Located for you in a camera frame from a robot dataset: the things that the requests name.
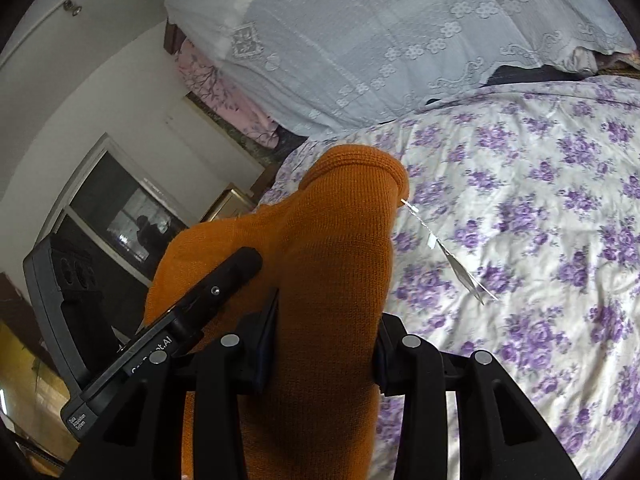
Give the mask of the orange knit rabbit cardigan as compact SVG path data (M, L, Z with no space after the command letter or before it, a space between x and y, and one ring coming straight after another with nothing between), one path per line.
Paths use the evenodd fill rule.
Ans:
M390 233L408 188L393 156L340 145L282 202L198 224L169 244L146 322L244 246L260 253L262 270L206 326L206 338L278 300L273 383L240 403L250 478L367 477L380 397L371 360L392 277Z

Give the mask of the white paper clothing tag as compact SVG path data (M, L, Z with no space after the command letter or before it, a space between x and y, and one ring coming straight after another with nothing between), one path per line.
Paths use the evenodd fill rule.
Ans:
M401 200L401 205L406 207L409 214L420 223L422 228L427 232L427 247L430 249L438 248L444 257L446 258L451 270L454 271L454 275L460 284L470 292L474 298L480 303L485 303L485 298L488 297L492 301L497 301L498 298L482 284L459 260L450 252L442 240L436 235L436 233L428 226L425 220L420 215L420 210L417 206L409 203L408 200Z

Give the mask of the wooden bedside cabinet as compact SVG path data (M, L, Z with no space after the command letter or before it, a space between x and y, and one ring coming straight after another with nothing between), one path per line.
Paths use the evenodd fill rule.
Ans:
M248 193L230 183L206 210L201 222L238 218L252 212L265 192L272 187L281 166L280 162L276 162L266 167Z

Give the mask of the purple floral bed sheet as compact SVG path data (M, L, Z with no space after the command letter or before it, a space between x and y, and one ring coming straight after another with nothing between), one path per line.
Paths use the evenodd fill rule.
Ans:
M505 84L348 137L396 157L408 202L497 298L480 304L406 207L385 309L435 347L491 352L580 474L639 421L639 84Z

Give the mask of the pink floral blanket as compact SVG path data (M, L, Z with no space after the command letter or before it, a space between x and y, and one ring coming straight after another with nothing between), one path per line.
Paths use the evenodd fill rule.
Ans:
M277 123L189 39L183 40L175 62L186 88L216 115L264 148L277 147Z

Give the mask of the white lace cover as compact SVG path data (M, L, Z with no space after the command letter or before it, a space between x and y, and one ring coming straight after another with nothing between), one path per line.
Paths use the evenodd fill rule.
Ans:
M589 73L629 53L610 0L165 0L168 18L279 125L358 130L502 66Z

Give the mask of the dark aluminium frame window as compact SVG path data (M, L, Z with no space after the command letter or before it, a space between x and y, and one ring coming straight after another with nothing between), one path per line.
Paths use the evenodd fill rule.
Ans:
M139 217L162 234L175 234L194 222L189 211L104 133L64 184L36 240L72 222L104 255L149 287L160 258L140 244Z

